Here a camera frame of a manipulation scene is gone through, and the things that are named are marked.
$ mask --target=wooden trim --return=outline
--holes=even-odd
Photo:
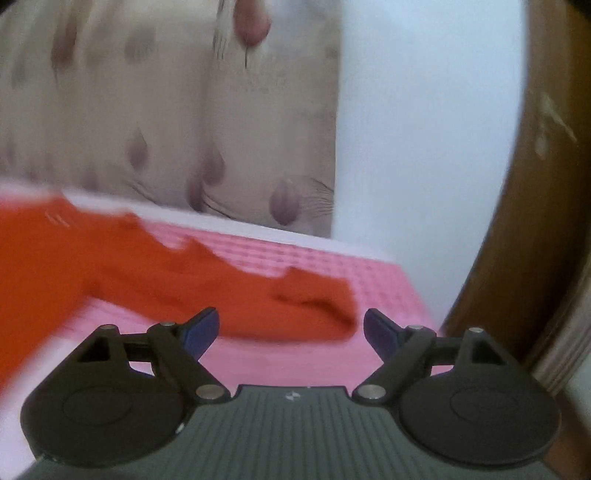
[[[576,277],[591,205],[591,30],[566,0],[529,0],[517,144],[480,253],[443,330],[484,327],[523,360]]]

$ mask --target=orange garment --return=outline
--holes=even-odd
[[[55,199],[0,213],[0,385],[86,296],[156,322],[214,306],[225,336],[339,340],[355,331],[345,280],[297,268],[281,278],[245,273],[194,239],[165,247],[134,215]]]

